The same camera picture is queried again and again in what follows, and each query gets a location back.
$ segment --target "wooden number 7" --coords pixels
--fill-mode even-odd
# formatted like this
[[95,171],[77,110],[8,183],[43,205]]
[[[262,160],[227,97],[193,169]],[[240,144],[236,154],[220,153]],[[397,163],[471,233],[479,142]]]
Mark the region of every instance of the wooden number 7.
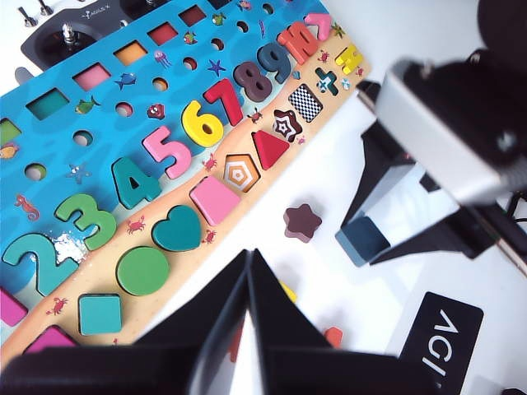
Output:
[[57,253],[49,239],[43,235],[29,233],[19,237],[7,247],[2,260],[16,266],[27,253],[36,256],[36,290],[49,295],[78,268],[78,263],[66,258],[57,265]]
[[238,101],[234,87],[227,78],[211,86],[203,94],[203,97],[210,104],[220,99],[229,118],[229,123],[232,126],[236,126],[243,119],[244,115],[241,112],[240,102]]

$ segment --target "black sign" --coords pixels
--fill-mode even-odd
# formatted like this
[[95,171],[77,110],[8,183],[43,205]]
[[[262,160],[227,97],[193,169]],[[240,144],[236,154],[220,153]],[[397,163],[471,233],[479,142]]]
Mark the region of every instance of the black sign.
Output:
[[427,292],[400,359],[424,364],[440,394],[459,395],[482,320],[481,309]]

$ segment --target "pink number 5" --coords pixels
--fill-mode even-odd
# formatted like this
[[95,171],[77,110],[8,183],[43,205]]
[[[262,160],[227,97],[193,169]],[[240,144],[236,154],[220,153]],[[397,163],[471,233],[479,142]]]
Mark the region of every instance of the pink number 5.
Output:
[[167,167],[165,173],[170,179],[177,179],[190,167],[192,155],[188,147],[182,142],[164,143],[163,141],[169,135],[170,130],[166,126],[161,126],[145,138],[142,144],[157,162],[173,156],[175,163]]

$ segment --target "brown star piece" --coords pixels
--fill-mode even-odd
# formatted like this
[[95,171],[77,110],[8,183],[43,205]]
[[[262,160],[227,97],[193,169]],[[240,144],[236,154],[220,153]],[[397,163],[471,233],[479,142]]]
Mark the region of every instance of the brown star piece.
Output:
[[304,243],[309,243],[315,231],[319,229],[322,220],[314,214],[309,204],[302,204],[298,208],[288,208],[283,215],[286,222],[286,237],[296,237]]

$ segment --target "pink square piece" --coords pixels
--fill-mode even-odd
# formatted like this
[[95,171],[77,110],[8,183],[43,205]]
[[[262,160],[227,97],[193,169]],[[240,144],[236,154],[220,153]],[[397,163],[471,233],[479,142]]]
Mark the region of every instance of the pink square piece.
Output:
[[202,179],[190,193],[190,198],[211,226],[221,224],[240,202],[238,195],[212,176]]
[[46,347],[74,347],[76,342],[59,326],[52,325],[43,331],[24,352],[40,352]]
[[9,292],[0,288],[0,315],[2,321],[14,327],[27,314],[27,308]]

